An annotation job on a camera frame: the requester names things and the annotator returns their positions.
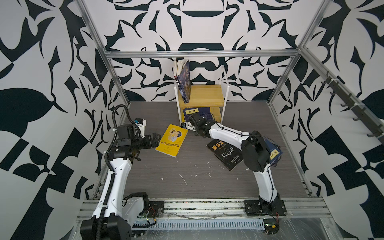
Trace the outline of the purple Guiguzi portrait book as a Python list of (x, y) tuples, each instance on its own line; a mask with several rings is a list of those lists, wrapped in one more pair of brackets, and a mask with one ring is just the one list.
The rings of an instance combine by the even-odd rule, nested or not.
[(190, 77), (190, 64), (188, 60), (183, 60), (183, 67), (179, 69), (179, 81), (182, 88), (181, 96), (183, 98), (184, 103), (190, 102), (191, 97), (191, 77)]

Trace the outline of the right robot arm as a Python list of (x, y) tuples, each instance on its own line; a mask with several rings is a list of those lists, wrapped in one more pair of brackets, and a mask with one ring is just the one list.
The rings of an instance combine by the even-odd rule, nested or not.
[(244, 163), (253, 172), (258, 184), (260, 209), (270, 215), (284, 213), (285, 207), (272, 177), (271, 151), (259, 132), (234, 130), (217, 121), (207, 120), (198, 113), (192, 114), (189, 122), (201, 137), (224, 141), (241, 150)]

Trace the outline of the yellow cartoon cover book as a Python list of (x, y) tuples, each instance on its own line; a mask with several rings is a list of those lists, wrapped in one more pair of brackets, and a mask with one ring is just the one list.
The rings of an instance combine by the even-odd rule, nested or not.
[(156, 151), (165, 155), (176, 157), (187, 136), (188, 130), (176, 125), (169, 125), (162, 136)]

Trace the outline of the black Murphy's law book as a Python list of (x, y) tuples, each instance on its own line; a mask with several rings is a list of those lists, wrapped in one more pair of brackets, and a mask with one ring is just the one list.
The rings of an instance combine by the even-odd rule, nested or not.
[(207, 144), (207, 148), (229, 171), (232, 171), (243, 161), (241, 151), (224, 141), (214, 139)]

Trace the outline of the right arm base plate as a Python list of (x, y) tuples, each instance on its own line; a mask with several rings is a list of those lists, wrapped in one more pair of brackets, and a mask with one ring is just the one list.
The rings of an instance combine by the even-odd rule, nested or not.
[(268, 215), (273, 217), (285, 216), (287, 208), (284, 201), (276, 198), (271, 203), (264, 200), (244, 200), (245, 212), (248, 217)]

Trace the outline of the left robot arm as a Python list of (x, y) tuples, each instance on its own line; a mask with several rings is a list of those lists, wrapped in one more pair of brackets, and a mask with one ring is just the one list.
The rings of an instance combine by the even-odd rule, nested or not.
[(136, 218), (149, 210), (145, 192), (124, 198), (128, 175), (134, 160), (140, 160), (140, 151), (159, 146), (161, 135), (147, 135), (146, 125), (146, 120), (135, 119), (132, 124), (115, 129), (115, 140), (105, 155), (108, 166), (106, 185), (91, 218), (82, 222), (82, 239), (129, 240)]

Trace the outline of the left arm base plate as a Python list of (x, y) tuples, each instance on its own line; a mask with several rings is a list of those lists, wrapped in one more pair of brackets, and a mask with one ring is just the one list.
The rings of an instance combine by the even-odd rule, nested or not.
[(139, 213), (139, 217), (156, 218), (164, 213), (164, 201), (144, 202), (144, 209)]

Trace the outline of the navy Yijing book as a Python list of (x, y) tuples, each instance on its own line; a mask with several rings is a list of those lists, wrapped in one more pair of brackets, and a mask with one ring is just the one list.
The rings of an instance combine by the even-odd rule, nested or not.
[(213, 120), (214, 119), (214, 116), (211, 113), (210, 107), (199, 107), (199, 108), (185, 108), (185, 109), (183, 109), (185, 121), (189, 122), (190, 116), (194, 113), (198, 113), (202, 118), (205, 118), (207, 120)]

